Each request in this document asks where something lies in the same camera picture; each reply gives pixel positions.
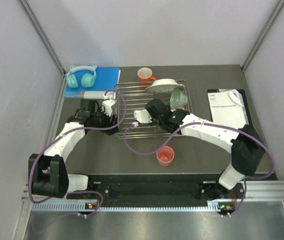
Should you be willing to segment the mint green ceramic bowl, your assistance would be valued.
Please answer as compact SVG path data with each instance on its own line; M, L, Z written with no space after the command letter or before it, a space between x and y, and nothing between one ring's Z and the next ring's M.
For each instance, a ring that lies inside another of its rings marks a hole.
M170 96L170 107L172 109L178 109L179 107L183 107L187 104L188 97L186 94L180 90L179 88L175 88Z

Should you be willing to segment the white ceramic plate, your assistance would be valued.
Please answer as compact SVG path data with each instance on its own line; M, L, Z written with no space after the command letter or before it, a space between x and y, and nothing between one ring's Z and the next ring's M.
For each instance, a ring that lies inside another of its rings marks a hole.
M182 84L178 84L174 79L158 79L153 84L145 89L148 94L166 94L171 93L174 89L184 90Z

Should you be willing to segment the pink plastic cup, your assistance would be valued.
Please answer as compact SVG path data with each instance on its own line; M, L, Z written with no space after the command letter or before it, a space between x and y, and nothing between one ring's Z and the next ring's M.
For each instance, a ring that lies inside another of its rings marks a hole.
M171 147L166 145L156 153L156 157L158 163L161 166L166 167L174 160L175 152Z

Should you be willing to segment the steel wire dish rack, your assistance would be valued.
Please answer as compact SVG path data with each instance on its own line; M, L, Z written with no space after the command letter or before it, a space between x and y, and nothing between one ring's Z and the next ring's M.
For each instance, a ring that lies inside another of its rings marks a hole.
M177 123L181 118L174 114L174 109L170 108L171 92L175 88L180 88L186 97L189 97L188 84L185 80L179 79L177 85L168 87L163 90L155 90L148 92L146 89L152 85L152 82L147 82L147 86L140 82L118 83L115 89L122 95L117 96L117 106L115 112L120 120L124 120L118 126L118 132L115 136L118 139L137 139L137 138L154 138L168 137L170 131L162 129L159 122L155 120L146 110L145 106L153 99L161 100L171 111L171 126L176 130L179 126Z

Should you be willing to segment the orange ceramic mug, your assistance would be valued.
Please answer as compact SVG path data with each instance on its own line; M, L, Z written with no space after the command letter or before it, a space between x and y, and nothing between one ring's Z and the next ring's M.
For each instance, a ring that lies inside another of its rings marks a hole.
M148 67L142 67L137 71L137 76L140 82L156 81L153 76L153 71Z

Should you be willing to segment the orange bowl white inside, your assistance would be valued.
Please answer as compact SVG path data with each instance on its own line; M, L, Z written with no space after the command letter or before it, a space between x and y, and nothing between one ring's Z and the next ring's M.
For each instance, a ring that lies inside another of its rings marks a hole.
M178 109L183 110L183 111L188 111L186 107L180 106Z

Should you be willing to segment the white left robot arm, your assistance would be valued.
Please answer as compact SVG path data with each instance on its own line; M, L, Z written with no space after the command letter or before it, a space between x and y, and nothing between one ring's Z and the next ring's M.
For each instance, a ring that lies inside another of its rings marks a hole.
M91 129L107 135L118 131L117 116L114 114L116 100L107 99L98 104L95 100L82 99L79 109L70 116L62 131L40 154L29 158L29 191L31 195L63 198L78 192L84 198L94 195L95 186L84 174L68 174L66 160L76 144Z

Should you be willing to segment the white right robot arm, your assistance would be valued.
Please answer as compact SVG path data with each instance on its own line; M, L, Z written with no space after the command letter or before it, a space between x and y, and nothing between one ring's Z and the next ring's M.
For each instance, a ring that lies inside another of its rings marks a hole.
M168 133L198 138L231 154L231 163L215 185L215 192L221 198L232 194L239 181L255 174L265 153L256 130L247 124L240 129L216 125L186 110L172 111L158 98L146 104L142 115Z

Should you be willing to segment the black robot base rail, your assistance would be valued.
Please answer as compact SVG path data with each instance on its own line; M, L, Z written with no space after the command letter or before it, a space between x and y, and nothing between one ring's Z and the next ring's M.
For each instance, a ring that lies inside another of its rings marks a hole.
M90 193L67 194L67 198L98 199L103 207L204 207L207 201L225 200L234 203L243 196L242 184L231 190L217 184L218 174L91 174Z

